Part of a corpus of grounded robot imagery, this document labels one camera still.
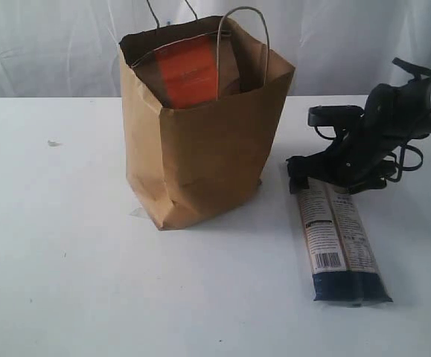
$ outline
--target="barcode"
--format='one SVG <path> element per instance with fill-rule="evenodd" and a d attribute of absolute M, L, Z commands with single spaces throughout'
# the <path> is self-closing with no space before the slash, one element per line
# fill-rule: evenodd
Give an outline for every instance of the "barcode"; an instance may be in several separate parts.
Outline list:
<path fill-rule="evenodd" d="M 315 254 L 316 266 L 318 268 L 339 268 L 341 261 L 337 253 L 321 253 Z"/>

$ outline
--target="white curtain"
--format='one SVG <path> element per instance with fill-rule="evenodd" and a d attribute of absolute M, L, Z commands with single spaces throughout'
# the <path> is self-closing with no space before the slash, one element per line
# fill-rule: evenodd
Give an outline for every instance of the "white curtain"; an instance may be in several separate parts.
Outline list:
<path fill-rule="evenodd" d="M 193 16 L 152 0 L 161 23 Z M 431 67 L 431 0 L 191 0 L 199 17 L 251 5 L 272 47 L 297 66 L 291 94 L 368 94 L 408 76 L 398 56 Z M 263 39 L 252 13 L 234 18 Z M 0 0 L 0 97 L 119 95 L 117 42 L 154 27 L 145 0 Z"/>

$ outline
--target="white table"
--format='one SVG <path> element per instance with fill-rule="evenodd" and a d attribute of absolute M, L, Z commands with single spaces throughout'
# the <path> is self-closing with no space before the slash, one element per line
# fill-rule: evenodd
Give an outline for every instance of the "white table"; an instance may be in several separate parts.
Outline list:
<path fill-rule="evenodd" d="M 312 301 L 280 166 L 328 144 L 308 107 L 364 101 L 288 98 L 258 195 L 160 232 L 131 215 L 120 99 L 0 99 L 0 356 L 431 356 L 431 138 L 355 196 L 394 303 Z"/>

